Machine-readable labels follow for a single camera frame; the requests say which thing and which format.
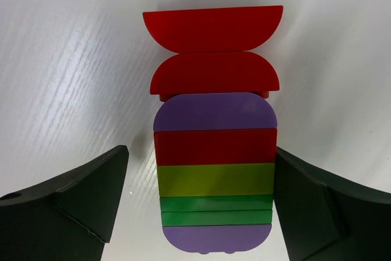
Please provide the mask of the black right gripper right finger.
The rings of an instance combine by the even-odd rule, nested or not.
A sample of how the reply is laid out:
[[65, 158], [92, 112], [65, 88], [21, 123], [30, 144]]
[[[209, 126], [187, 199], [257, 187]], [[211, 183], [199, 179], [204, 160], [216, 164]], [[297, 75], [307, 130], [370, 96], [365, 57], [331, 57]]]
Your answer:
[[290, 260], [390, 260], [390, 194], [278, 149], [274, 202]]

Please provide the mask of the multicolour lego tower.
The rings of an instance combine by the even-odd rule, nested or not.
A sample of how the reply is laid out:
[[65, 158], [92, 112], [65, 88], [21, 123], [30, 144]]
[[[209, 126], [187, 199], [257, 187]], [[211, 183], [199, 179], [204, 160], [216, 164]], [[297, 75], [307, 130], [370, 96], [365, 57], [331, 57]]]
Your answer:
[[272, 229], [277, 119], [249, 92], [184, 94], [156, 114], [163, 234], [184, 252], [245, 252]]

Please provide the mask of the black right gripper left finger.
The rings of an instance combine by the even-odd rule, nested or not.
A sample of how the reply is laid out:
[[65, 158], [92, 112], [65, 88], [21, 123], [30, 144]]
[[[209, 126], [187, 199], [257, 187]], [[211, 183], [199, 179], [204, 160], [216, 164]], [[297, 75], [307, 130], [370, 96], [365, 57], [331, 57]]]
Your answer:
[[1, 197], [1, 260], [100, 260], [114, 228], [129, 152], [118, 145]]

